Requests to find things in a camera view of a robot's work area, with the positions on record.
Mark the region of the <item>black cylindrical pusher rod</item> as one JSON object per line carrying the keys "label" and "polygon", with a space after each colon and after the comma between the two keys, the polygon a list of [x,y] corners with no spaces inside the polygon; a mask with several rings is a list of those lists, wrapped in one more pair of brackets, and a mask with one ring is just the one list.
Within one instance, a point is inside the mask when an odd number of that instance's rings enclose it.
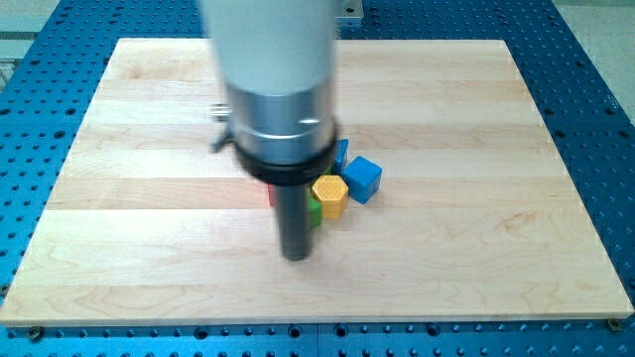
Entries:
{"label": "black cylindrical pusher rod", "polygon": [[288,261],[302,261],[312,248],[307,187],[276,185],[274,190],[281,253]]}

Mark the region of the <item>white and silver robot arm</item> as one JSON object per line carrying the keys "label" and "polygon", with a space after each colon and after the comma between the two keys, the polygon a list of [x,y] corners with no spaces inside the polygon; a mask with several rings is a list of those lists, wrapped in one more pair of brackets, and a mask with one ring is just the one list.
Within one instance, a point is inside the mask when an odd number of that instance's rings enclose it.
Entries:
{"label": "white and silver robot arm", "polygon": [[214,144],[232,142],[240,165],[273,186],[280,249],[289,261],[311,251],[309,183],[331,164],[333,0],[203,0],[228,106]]}

